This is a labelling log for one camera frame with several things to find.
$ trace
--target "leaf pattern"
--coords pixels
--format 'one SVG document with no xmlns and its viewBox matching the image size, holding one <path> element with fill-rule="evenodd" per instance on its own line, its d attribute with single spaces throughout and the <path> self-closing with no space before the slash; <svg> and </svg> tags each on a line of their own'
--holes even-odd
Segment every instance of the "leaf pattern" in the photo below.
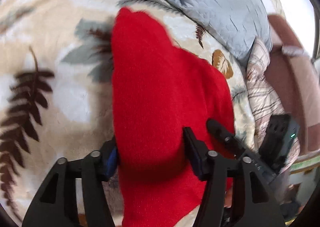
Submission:
<svg viewBox="0 0 320 227">
<path fill-rule="evenodd" d="M 3 20 L 0 21 L 0 35 L 3 35 L 17 21 L 21 20 L 25 15 L 32 12 L 33 8 L 21 8 L 15 12 L 10 12 Z"/>
<path fill-rule="evenodd" d="M 239 103 L 243 98 L 248 98 L 248 91 L 245 86 L 235 87 L 231 90 L 232 101 Z"/>
<path fill-rule="evenodd" d="M 230 60 L 230 63 L 233 64 L 235 62 L 235 57 L 232 54 L 230 54 L 229 60 Z"/>
<path fill-rule="evenodd" d="M 203 44 L 202 44 L 202 38 L 204 36 L 204 34 L 206 33 L 206 30 L 199 24 L 197 24 L 196 27 L 196 38 L 199 40 L 199 44 L 203 49 Z"/>
<path fill-rule="evenodd" d="M 39 70 L 37 59 L 33 49 L 29 48 L 35 62 L 35 70 L 22 72 L 15 75 L 18 85 L 11 88 L 14 96 L 9 100 L 12 106 L 8 109 L 8 117 L 0 123 L 1 127 L 10 127 L 0 134 L 0 189 L 4 192 L 6 204 L 12 213 L 20 220 L 16 205 L 12 199 L 12 185 L 15 181 L 12 173 L 19 176 L 19 172 L 13 160 L 21 167 L 25 167 L 21 150 L 30 153 L 25 136 L 39 141 L 39 136 L 31 122 L 42 125 L 37 103 L 43 108 L 48 108 L 48 102 L 42 91 L 52 92 L 51 87 L 45 81 L 53 78 L 54 73 L 49 70 Z"/>
<path fill-rule="evenodd" d="M 247 133 L 246 133 L 246 131 L 237 130 L 236 131 L 236 137 L 238 139 L 240 139 L 242 143 L 245 143 L 246 139 L 247 139 Z"/>
<path fill-rule="evenodd" d="M 171 13 L 184 15 L 180 10 L 173 8 L 173 7 L 168 7 L 164 4 L 162 4 L 161 2 L 158 2 L 155 0 L 121 0 L 118 2 L 118 6 L 124 7 L 124 6 L 129 6 L 132 4 L 136 4 L 136 3 L 143 3 L 148 6 L 156 6 L 156 7 L 159 7 L 161 9 L 164 9 L 164 10 L 171 12 Z"/>
<path fill-rule="evenodd" d="M 212 65 L 217 68 L 226 79 L 233 77 L 232 66 L 220 49 L 213 52 Z"/>
<path fill-rule="evenodd" d="M 62 62 L 86 65 L 98 63 L 88 76 L 96 83 L 110 82 L 113 72 L 110 30 L 106 23 L 81 20 L 75 35 L 84 44 L 69 52 Z"/>
</svg>

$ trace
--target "screw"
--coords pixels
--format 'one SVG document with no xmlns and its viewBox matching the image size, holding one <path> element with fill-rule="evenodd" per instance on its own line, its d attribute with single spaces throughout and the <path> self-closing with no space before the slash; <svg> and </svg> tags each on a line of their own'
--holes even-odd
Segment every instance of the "screw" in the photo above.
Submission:
<svg viewBox="0 0 320 227">
<path fill-rule="evenodd" d="M 251 163 L 251 158 L 249 158 L 249 157 L 244 157 L 243 159 L 242 159 L 245 163 Z"/>
<path fill-rule="evenodd" d="M 67 162 L 67 159 L 66 159 L 66 158 L 59 158 L 58 161 L 57 161 L 57 163 L 58 163 L 59 165 L 62 165 L 62 164 L 64 164 L 64 163 L 66 163 L 66 162 Z"/>
<path fill-rule="evenodd" d="M 218 156 L 218 153 L 216 151 L 214 151 L 214 150 L 210 150 L 210 151 L 208 151 L 208 155 L 210 157 L 216 157 L 216 156 Z"/>
<path fill-rule="evenodd" d="M 100 153 L 100 151 L 96 150 L 96 151 L 92 151 L 90 155 L 93 158 L 97 158 L 101 155 L 101 153 Z"/>
</svg>

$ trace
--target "red sweater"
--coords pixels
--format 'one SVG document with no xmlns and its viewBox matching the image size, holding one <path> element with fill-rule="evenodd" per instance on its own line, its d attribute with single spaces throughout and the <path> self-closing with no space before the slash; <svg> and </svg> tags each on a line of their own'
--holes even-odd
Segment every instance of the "red sweater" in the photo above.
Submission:
<svg viewBox="0 0 320 227">
<path fill-rule="evenodd" d="M 144 12 L 120 10 L 112 52 L 123 227 L 172 227 L 200 204 L 205 187 L 185 157 L 182 127 L 233 157 L 206 130 L 213 118 L 234 132 L 227 82 L 206 60 L 173 46 Z"/>
</svg>

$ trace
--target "pillow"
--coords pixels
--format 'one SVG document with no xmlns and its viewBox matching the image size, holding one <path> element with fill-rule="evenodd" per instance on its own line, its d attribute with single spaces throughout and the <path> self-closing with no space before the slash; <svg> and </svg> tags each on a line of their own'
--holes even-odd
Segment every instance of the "pillow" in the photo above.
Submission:
<svg viewBox="0 0 320 227">
<path fill-rule="evenodd" d="M 256 123 L 254 133 L 255 150 L 258 151 L 264 137 L 271 115 L 284 114 L 284 108 L 279 96 L 266 81 L 264 72 L 270 63 L 270 55 L 260 39 L 254 41 L 247 67 L 247 89 L 252 114 Z M 296 138 L 289 152 L 285 171 L 298 158 L 300 144 Z"/>
<path fill-rule="evenodd" d="M 272 49 L 261 0 L 167 0 L 208 30 L 246 67 L 256 37 Z"/>
</svg>

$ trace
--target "fleece blanket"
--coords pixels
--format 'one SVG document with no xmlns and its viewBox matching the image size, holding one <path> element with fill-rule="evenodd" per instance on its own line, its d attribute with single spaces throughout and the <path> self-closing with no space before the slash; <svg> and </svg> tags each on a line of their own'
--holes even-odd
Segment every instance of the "fleece blanket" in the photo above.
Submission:
<svg viewBox="0 0 320 227">
<path fill-rule="evenodd" d="M 164 0 L 0 2 L 0 203 L 19 226 L 58 158 L 83 158 L 114 134 L 110 32 L 122 6 L 146 11 L 165 26 L 176 46 L 223 73 L 237 136 L 253 145 L 254 118 L 236 61 Z M 117 175 L 106 184 L 105 194 L 120 225 L 123 204 Z M 77 195 L 81 214 L 81 192 Z"/>
</svg>

